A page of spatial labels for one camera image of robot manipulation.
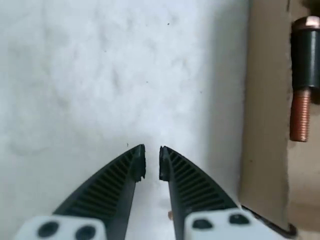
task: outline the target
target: black cylinder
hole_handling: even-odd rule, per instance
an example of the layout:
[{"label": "black cylinder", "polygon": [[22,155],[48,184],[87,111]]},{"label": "black cylinder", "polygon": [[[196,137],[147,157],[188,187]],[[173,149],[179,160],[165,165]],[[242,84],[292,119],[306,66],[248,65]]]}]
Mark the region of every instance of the black cylinder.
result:
[{"label": "black cylinder", "polygon": [[301,18],[292,25],[291,60],[294,91],[305,87],[320,90],[320,24],[312,26],[311,22],[308,25],[308,18]]}]

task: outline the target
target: cardboard box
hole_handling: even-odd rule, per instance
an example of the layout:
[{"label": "cardboard box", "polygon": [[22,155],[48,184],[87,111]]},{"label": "cardboard box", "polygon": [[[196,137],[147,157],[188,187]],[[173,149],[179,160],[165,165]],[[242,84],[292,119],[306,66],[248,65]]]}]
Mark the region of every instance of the cardboard box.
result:
[{"label": "cardboard box", "polygon": [[288,230],[320,231],[320,106],[309,141],[289,140],[291,23],[300,0],[253,0],[250,9],[240,202]]}]

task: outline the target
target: white surface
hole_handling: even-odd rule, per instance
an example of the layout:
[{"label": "white surface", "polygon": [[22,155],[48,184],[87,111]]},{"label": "white surface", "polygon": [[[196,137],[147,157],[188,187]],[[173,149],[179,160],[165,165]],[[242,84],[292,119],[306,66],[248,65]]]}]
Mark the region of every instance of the white surface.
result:
[{"label": "white surface", "polygon": [[236,197],[247,0],[12,0],[0,7],[0,238],[146,146],[126,239],[174,239],[167,145]]},{"label": "white surface", "polygon": [[91,226],[95,229],[94,237],[91,240],[107,240],[106,229],[101,220],[85,217],[71,216],[36,216],[26,221],[14,236],[14,240],[43,240],[38,236],[42,225],[55,222],[58,229],[55,234],[47,237],[50,240],[76,240],[75,235],[79,229]]},{"label": "white surface", "polygon": [[[236,225],[229,223],[231,215],[243,215],[249,224]],[[205,219],[212,224],[211,229],[194,229],[196,220]],[[184,225],[185,240],[283,240],[275,231],[257,220],[251,212],[240,209],[220,211],[202,211],[188,215]]]}]

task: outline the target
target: brown cardboard surface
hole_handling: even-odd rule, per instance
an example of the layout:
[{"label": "brown cardboard surface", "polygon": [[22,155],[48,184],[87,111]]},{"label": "brown cardboard surface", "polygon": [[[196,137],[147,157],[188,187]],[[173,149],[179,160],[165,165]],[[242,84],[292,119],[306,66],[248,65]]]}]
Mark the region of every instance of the brown cardboard surface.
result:
[{"label": "brown cardboard surface", "polygon": [[289,34],[286,1],[252,1],[239,200],[283,229],[288,228]]},{"label": "brown cardboard surface", "polygon": [[320,231],[319,105],[311,106],[309,141],[288,140],[290,28],[307,14],[300,0],[252,1],[239,200],[283,229]]}]

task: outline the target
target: white cloth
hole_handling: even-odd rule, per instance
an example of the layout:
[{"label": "white cloth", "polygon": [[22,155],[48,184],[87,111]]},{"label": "white cloth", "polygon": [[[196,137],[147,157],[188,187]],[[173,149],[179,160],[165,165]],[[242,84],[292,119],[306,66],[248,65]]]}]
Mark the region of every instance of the white cloth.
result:
[{"label": "white cloth", "polygon": [[12,0],[0,6],[0,238],[146,147],[126,239],[174,239],[168,146],[233,198],[247,0]]}]

